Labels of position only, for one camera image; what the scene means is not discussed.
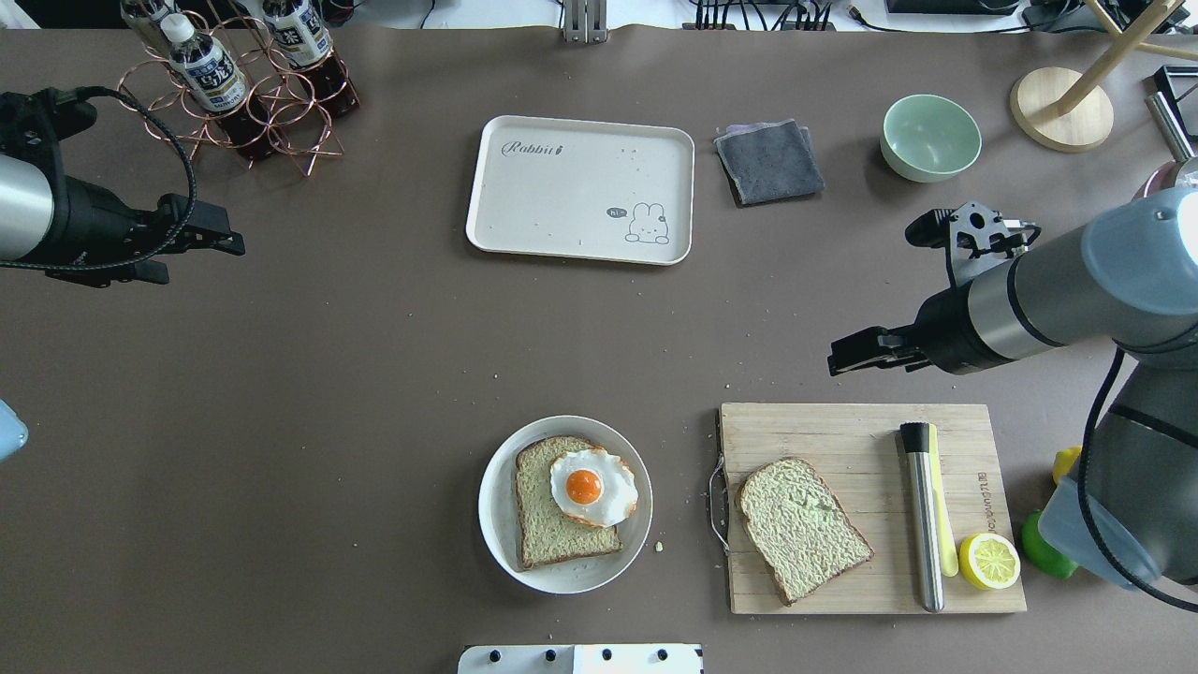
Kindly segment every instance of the rabbit cartoon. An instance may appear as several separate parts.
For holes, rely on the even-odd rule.
[[[661,204],[637,204],[633,207],[633,221],[628,223],[625,241],[640,243],[668,243],[670,223]]]

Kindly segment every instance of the fried egg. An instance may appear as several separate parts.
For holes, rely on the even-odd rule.
[[[603,448],[567,453],[549,467],[550,491],[567,517],[611,527],[636,511],[636,485],[624,460]]]

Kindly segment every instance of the lime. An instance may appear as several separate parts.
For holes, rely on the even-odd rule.
[[[998,534],[974,534],[961,544],[961,575],[982,590],[1010,588],[1019,578],[1019,555]]]
[[[1077,571],[1077,563],[1063,555],[1040,535],[1040,511],[1033,511],[1021,532],[1023,554],[1033,566],[1057,578],[1069,578]]]
[[[1052,481],[1054,485],[1060,485],[1060,479],[1069,475],[1081,454],[1082,448],[1070,448],[1057,453],[1057,459],[1052,462]]]

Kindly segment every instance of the lemon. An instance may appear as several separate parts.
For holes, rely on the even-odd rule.
[[[1052,462],[1052,481],[1054,485],[1060,485],[1060,479],[1069,475],[1081,454],[1082,448],[1070,448],[1057,453],[1057,459]]]
[[[974,534],[961,544],[961,575],[982,590],[1010,588],[1019,578],[1019,555],[998,534]]]

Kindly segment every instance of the egg yolk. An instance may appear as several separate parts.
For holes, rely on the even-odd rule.
[[[565,494],[579,505],[589,505],[603,494],[603,480],[589,470],[575,470],[565,479]]]

